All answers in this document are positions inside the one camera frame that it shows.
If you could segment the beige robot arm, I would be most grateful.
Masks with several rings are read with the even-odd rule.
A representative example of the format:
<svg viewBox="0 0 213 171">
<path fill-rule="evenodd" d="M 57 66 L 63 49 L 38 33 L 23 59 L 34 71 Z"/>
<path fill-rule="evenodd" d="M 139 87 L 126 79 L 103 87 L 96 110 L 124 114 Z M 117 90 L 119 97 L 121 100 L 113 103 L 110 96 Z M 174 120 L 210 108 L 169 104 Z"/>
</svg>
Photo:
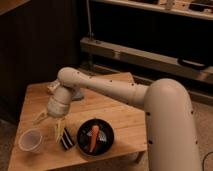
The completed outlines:
<svg viewBox="0 0 213 171">
<path fill-rule="evenodd" d="M 202 171 L 194 110 L 185 87 L 173 79 L 149 86 L 88 76 L 74 68 L 59 70 L 52 96 L 37 122 L 68 114 L 73 97 L 87 88 L 146 113 L 150 171 Z"/>
</svg>

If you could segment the beige cylindrical gripper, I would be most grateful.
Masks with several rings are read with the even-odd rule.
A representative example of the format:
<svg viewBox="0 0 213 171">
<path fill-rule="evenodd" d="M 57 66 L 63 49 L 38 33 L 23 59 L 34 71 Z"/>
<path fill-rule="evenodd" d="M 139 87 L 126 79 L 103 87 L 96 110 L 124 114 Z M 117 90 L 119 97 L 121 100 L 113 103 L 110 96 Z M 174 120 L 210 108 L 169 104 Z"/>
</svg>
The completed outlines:
<svg viewBox="0 0 213 171">
<path fill-rule="evenodd" d="M 54 127 L 55 140 L 57 142 L 59 142 L 63 136 L 66 123 L 66 119 L 61 117 L 68 114 L 73 95 L 74 93 L 70 88 L 59 86 L 50 97 L 47 110 L 42 110 L 33 120 L 33 124 L 37 125 L 47 119 L 48 115 L 54 118 L 60 118 Z"/>
</svg>

